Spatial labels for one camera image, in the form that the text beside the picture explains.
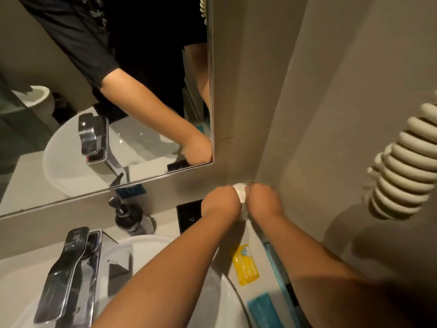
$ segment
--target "chrome faucet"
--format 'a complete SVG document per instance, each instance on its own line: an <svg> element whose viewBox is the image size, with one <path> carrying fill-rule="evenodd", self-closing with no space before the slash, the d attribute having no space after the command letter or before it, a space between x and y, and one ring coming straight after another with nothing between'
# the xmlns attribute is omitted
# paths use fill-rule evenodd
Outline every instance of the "chrome faucet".
<svg viewBox="0 0 437 328"><path fill-rule="evenodd" d="M82 155L86 156L86 164L105 162L116 178L110 186L129 182L128 168L123 168L112 154L109 146L109 122L105 116L94 116L93 113L79 115L79 137Z"/></svg>
<svg viewBox="0 0 437 328"><path fill-rule="evenodd" d="M131 246L119 245L101 230L71 230L48 273L34 323L55 321L56 328L90 328L106 305L101 295L111 296L110 282L119 276L124 276L123 281L132 276ZM103 293L105 282L108 292Z"/></svg>

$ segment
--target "soap dispenser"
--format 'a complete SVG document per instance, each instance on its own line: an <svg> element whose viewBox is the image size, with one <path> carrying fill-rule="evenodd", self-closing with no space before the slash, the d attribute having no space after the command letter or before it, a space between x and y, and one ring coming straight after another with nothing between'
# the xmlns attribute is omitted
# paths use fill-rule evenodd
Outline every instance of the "soap dispenser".
<svg viewBox="0 0 437 328"><path fill-rule="evenodd" d="M138 204L123 204L119 197L113 197L109 199L109 205L115 208L115 223L129 235L151 235L155 232L151 217L144 215Z"/></svg>

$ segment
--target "yellow packet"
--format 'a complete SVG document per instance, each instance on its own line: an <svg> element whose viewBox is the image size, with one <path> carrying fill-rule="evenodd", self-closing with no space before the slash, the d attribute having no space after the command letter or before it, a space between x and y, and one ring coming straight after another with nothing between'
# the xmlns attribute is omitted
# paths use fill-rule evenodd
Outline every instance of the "yellow packet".
<svg viewBox="0 0 437 328"><path fill-rule="evenodd" d="M255 281L259 277L255 262L252 259L249 245L241 245L232 257L238 281L241 286Z"/></svg>

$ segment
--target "person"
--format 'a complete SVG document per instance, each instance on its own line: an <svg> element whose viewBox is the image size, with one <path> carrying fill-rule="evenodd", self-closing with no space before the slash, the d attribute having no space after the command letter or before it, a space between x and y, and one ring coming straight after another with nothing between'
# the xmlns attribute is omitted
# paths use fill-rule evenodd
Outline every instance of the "person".
<svg viewBox="0 0 437 328"><path fill-rule="evenodd" d="M246 206L270 238L313 328L412 327L369 281L286 218L270 187L246 187ZM209 193L202 218L138 271L92 327L186 327L218 244L240 210L232 186Z"/></svg>
<svg viewBox="0 0 437 328"><path fill-rule="evenodd" d="M211 160L210 139L183 111L182 49L209 107L200 0L19 1L89 81L98 114L133 116L181 145L190 165Z"/></svg>

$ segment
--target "white spiral cord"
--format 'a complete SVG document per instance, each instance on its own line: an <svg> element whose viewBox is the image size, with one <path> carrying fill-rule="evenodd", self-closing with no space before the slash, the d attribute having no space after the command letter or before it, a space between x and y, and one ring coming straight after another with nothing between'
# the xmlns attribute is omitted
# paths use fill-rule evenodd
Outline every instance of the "white spiral cord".
<svg viewBox="0 0 437 328"><path fill-rule="evenodd" d="M377 183L364 202L377 218L408 219L429 199L437 182L437 105L423 104L420 112L368 168Z"/></svg>
<svg viewBox="0 0 437 328"><path fill-rule="evenodd" d="M206 25L206 0L200 0L200 13L202 15L202 18L205 18L205 25Z"/></svg>

